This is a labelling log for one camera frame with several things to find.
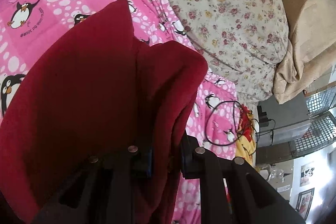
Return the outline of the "metal mesh rack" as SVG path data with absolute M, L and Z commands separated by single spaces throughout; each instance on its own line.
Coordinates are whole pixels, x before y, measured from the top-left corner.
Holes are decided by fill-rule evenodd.
M 335 87 L 329 87 L 306 97 L 309 127 L 302 137 L 290 142 L 293 159 L 309 155 L 335 141 Z

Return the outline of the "floral cream bed sheet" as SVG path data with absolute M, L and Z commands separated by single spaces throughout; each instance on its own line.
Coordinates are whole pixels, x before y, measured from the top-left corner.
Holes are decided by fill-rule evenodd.
M 282 0 L 169 0 L 194 47 L 241 100 L 272 96 L 288 45 Z

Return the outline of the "framed flower picture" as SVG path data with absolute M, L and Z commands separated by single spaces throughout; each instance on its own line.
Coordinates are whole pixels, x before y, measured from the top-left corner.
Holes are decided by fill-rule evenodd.
M 314 188 L 303 191 L 298 195 L 298 200 L 295 209 L 304 220 L 307 220 L 313 196 L 314 196 Z

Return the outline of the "grey bedside cabinet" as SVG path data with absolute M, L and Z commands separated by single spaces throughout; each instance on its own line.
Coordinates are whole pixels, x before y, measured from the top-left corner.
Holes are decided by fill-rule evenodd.
M 257 106 L 260 136 L 257 141 L 256 163 L 276 164 L 297 157 L 295 140 L 307 132 L 311 121 L 306 98 L 300 93 L 279 104 L 275 96 Z

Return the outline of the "dark red fleece garment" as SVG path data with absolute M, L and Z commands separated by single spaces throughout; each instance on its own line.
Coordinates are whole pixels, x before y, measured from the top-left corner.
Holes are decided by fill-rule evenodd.
M 1 123 L 1 223 L 31 223 L 105 158 L 133 169 L 136 223 L 170 223 L 178 146 L 208 66 L 179 42 L 138 40 L 126 0 L 74 26 L 34 64 Z

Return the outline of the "pink penguin print blanket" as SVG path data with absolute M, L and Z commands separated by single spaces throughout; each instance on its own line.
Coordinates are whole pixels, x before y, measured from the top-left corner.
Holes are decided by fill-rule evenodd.
M 42 55 L 74 26 L 115 1 L 118 0 L 1 0 L 1 123 L 24 78 Z M 173 22 L 175 15 L 168 0 L 126 1 L 138 40 L 149 46 L 176 41 L 194 50 L 181 35 L 180 24 Z M 210 94 L 223 99 L 232 96 L 227 88 L 215 83 L 207 69 L 183 135 L 199 141 L 207 130 L 229 127 L 232 107 L 223 106 L 211 115 L 206 102 Z M 200 186 L 181 179 L 180 143 L 175 158 L 180 178 L 173 215 L 182 209 L 201 212 Z

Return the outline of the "red yellow cartoon cloth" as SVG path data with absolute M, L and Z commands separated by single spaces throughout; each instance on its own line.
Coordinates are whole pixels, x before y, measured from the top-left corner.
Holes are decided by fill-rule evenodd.
M 240 106 L 240 120 L 238 128 L 238 140 L 236 141 L 236 157 L 242 157 L 254 167 L 254 154 L 256 152 L 254 116 L 245 105 Z

